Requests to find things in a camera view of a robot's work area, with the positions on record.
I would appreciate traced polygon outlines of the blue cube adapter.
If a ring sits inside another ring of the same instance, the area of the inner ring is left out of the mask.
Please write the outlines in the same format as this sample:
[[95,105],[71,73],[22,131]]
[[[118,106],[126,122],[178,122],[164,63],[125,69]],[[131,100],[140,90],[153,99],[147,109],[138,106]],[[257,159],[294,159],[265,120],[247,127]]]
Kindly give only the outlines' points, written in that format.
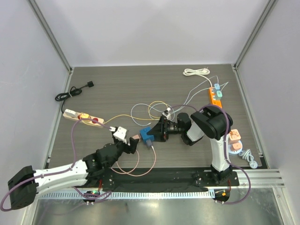
[[145,127],[140,130],[140,137],[144,144],[147,145],[148,148],[153,146],[154,135],[149,135],[148,132],[151,130],[151,127]]

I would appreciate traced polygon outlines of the yellow charger plug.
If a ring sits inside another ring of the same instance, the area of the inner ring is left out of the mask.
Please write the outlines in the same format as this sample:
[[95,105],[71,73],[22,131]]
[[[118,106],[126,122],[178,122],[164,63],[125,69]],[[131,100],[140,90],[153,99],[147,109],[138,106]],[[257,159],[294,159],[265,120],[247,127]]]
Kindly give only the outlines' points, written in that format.
[[81,113],[81,114],[80,114],[80,118],[81,118],[81,119],[90,119],[90,115],[89,115],[89,114],[86,114],[86,113]]

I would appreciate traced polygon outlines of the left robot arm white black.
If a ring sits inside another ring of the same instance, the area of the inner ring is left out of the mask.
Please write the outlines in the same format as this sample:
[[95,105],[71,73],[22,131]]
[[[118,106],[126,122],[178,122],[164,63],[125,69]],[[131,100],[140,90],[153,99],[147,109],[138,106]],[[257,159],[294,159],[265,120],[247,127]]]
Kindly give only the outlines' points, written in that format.
[[115,164],[122,153],[134,154],[139,138],[128,143],[114,139],[75,163],[50,169],[34,170],[23,167],[7,183],[9,210],[18,210],[32,204],[36,197],[68,187],[95,187],[103,173]]

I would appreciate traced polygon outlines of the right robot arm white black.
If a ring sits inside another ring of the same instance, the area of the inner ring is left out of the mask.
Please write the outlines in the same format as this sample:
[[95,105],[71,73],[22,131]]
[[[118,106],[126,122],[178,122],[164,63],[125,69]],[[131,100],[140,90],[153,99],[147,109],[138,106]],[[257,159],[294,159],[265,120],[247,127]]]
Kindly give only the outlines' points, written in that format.
[[170,109],[164,111],[157,124],[147,129],[146,135],[152,141],[166,142],[169,135],[181,135],[182,141],[189,146],[196,144],[204,136],[210,140],[212,162],[211,179],[216,185],[227,184],[233,171],[229,160],[227,146],[230,128],[233,125],[231,116],[217,105],[206,105],[193,114],[181,112],[177,121],[169,120]]

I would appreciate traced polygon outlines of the round light blue socket base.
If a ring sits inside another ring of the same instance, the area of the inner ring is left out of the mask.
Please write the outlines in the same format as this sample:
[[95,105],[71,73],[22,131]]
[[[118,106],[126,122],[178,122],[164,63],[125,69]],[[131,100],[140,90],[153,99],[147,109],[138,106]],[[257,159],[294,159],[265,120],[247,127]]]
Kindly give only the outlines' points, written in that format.
[[232,144],[228,145],[229,155],[238,155],[242,151],[242,149],[243,149],[243,147],[242,147],[239,151],[231,151],[231,146],[232,146]]

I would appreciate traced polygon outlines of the beige power strip red sockets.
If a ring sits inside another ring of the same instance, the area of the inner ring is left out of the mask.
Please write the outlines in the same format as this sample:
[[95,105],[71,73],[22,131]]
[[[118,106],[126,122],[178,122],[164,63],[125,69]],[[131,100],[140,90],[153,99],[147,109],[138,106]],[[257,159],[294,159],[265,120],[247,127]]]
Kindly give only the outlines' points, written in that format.
[[94,117],[83,112],[76,112],[70,109],[66,109],[64,111],[63,117],[68,120],[80,121],[80,123],[82,124],[93,126],[93,127],[101,128],[102,126],[99,124],[99,122],[104,124],[104,119],[102,118]]

